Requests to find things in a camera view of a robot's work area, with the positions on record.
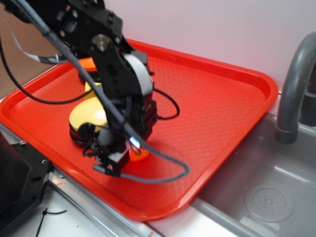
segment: stainless steel sink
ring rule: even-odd
[[[300,125],[297,142],[283,145],[274,139],[275,121],[275,116],[265,115],[193,206],[202,202],[204,212],[205,204],[219,209],[224,213],[219,216],[232,218],[231,228],[244,229],[249,236],[315,236],[315,129]]]

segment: red tray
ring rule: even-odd
[[[126,217],[150,221],[187,206],[204,183],[275,101],[277,85],[265,74],[132,41],[148,53],[156,88],[180,105],[178,118],[158,121],[148,142],[186,162],[188,176],[167,184],[141,184],[103,175],[94,159],[69,136],[68,117],[79,103],[45,105],[15,91],[0,104],[0,121],[52,163]],[[84,92],[72,65],[56,66],[25,88],[46,100],[65,100]],[[158,113],[173,114],[172,104],[154,95]],[[131,161],[123,172],[147,178],[170,177],[181,168],[154,155]]]

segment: white wall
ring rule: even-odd
[[[282,89],[315,0],[106,0],[127,38],[270,75]]]

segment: wire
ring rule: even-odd
[[[87,94],[89,94],[91,90],[87,91],[86,93],[80,95],[80,96],[77,96],[73,99],[69,99],[69,100],[64,100],[64,101],[48,101],[48,100],[42,100],[42,99],[39,99],[35,96],[33,96],[32,94],[30,94],[28,91],[26,91],[19,83],[18,81],[14,78],[10,68],[8,67],[8,64],[6,62],[6,59],[5,59],[5,55],[4,55],[4,52],[3,52],[3,48],[2,48],[2,42],[1,42],[1,37],[0,37],[0,56],[1,56],[1,60],[2,60],[2,64],[5,68],[5,71],[6,73],[9,75],[11,81],[16,85],[17,88],[19,88],[24,94],[26,94],[28,97],[30,97],[31,99],[37,101],[37,102],[40,102],[40,103],[44,103],[44,104],[50,104],[50,105],[63,105],[63,104],[68,104],[68,103],[71,103],[71,102],[74,102],[78,99],[81,99],[82,97],[86,96]]]
[[[177,104],[177,102],[167,93],[163,92],[162,90],[159,90],[157,88],[154,88],[154,91],[158,92],[159,94],[163,95],[164,97],[166,97],[168,100],[171,101],[171,103],[174,105],[174,107],[176,108],[177,112],[175,115],[173,116],[169,116],[169,117],[162,117],[162,116],[157,116],[158,119],[162,119],[162,120],[168,120],[168,119],[174,119],[176,117],[178,117],[180,115],[180,107]]]
[[[125,132],[130,136],[134,137],[140,144],[141,147],[148,150],[149,152],[156,154],[157,156],[177,164],[183,168],[183,172],[175,175],[170,178],[156,178],[156,179],[147,179],[141,178],[138,176],[133,176],[126,173],[117,173],[110,170],[105,170],[108,174],[123,177],[127,179],[134,180],[136,182],[142,183],[150,183],[150,184],[157,184],[157,183],[166,183],[178,180],[190,173],[189,166],[181,160],[173,158],[167,154],[164,154],[157,149],[148,145],[143,138],[133,129],[133,127],[126,122],[123,115],[118,111],[118,109],[113,105],[110,99],[103,93],[97,89],[97,86],[94,83],[92,77],[88,74],[88,72],[81,66],[78,59],[72,54],[72,52],[59,40],[54,32],[50,30],[50,28],[45,24],[45,22],[41,19],[41,17],[34,11],[34,9],[25,1],[25,0],[11,0],[28,18],[29,20],[38,28],[38,30],[45,36],[47,39],[73,64],[73,66],[78,70],[78,72],[82,75],[85,81],[90,85],[93,89],[96,96],[99,98],[102,105],[115,117],[117,122],[122,125]]]
[[[43,223],[44,217],[45,217],[47,214],[59,215],[59,214],[65,213],[65,212],[67,212],[67,210],[60,211],[60,212],[48,212],[48,211],[47,211],[47,208],[46,208],[45,211],[43,211],[43,213],[42,213],[43,216],[42,216],[42,218],[41,218],[41,221],[40,221],[40,224],[39,224],[39,228],[38,228],[38,231],[37,231],[37,233],[36,233],[36,237],[38,237],[39,234],[40,234],[41,225],[42,225],[42,223]]]

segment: sink drain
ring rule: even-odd
[[[256,218],[278,222],[288,218],[294,210],[294,199],[288,191],[274,185],[257,185],[248,190],[245,204]]]

